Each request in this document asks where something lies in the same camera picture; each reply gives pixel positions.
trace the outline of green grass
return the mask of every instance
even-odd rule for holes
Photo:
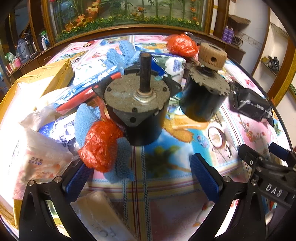
[[[193,29],[197,31],[202,31],[202,27],[196,22],[190,20],[182,20],[180,18],[172,18],[169,19],[166,16],[162,17],[126,17],[126,16],[116,16],[109,18],[100,18],[95,21],[88,22],[85,26],[76,27],[71,29],[71,31],[63,31],[61,32],[56,41],[62,41],[78,34],[83,34],[89,31],[97,30],[100,28],[107,28],[112,26],[119,25],[128,25],[128,24],[159,24],[159,25],[168,25],[168,26],[177,26],[188,29]]]

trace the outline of white bottle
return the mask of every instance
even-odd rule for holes
[[[46,43],[45,43],[44,39],[41,39],[41,44],[42,44],[43,49],[47,50]]]

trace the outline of screw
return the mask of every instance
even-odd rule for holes
[[[28,182],[28,185],[29,185],[29,186],[33,186],[34,183],[35,183],[34,180],[31,180],[31,181]]]
[[[62,180],[62,178],[61,178],[60,176],[55,177],[55,179],[54,179],[54,181],[55,181],[56,183],[59,183],[61,180]]]
[[[256,186],[257,185],[257,181],[255,179],[252,179],[251,180],[251,183],[252,183],[253,186]]]
[[[224,182],[230,182],[231,181],[231,178],[229,177],[229,176],[224,176],[223,177],[223,180],[224,180]]]

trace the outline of table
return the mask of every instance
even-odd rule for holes
[[[103,60],[106,59],[107,50],[115,48],[120,53],[118,41],[129,40],[136,50],[165,53],[164,38],[162,35],[129,35],[95,40],[87,45],[86,42],[72,43],[53,57],[50,63],[71,58],[75,83],[91,76],[98,68],[104,69]],[[226,61],[219,74],[230,81],[238,81],[264,97],[256,84],[230,60]],[[211,121],[198,123],[182,113],[179,98],[180,94],[171,98],[158,140],[147,146],[132,148],[130,165],[136,181],[112,185],[102,173],[95,171],[92,180],[81,192],[81,195],[85,195],[104,190],[141,241],[188,240],[211,210],[213,203],[207,200],[191,173],[190,155],[201,153],[222,176],[228,175],[234,181],[246,182],[250,170],[238,158],[237,148],[240,145],[245,143],[270,160],[270,143],[275,142],[290,150],[289,139],[275,112],[275,128],[272,128],[267,122],[258,123],[232,112],[227,98]],[[151,165],[155,160],[159,164],[157,169]],[[234,200],[218,233],[226,230],[236,205],[237,200]],[[266,210],[269,210],[269,205],[266,201]]]

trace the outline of metal shaft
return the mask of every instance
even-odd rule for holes
[[[151,78],[151,60],[152,55],[149,53],[141,53],[140,65],[140,92],[150,92],[150,78]]]

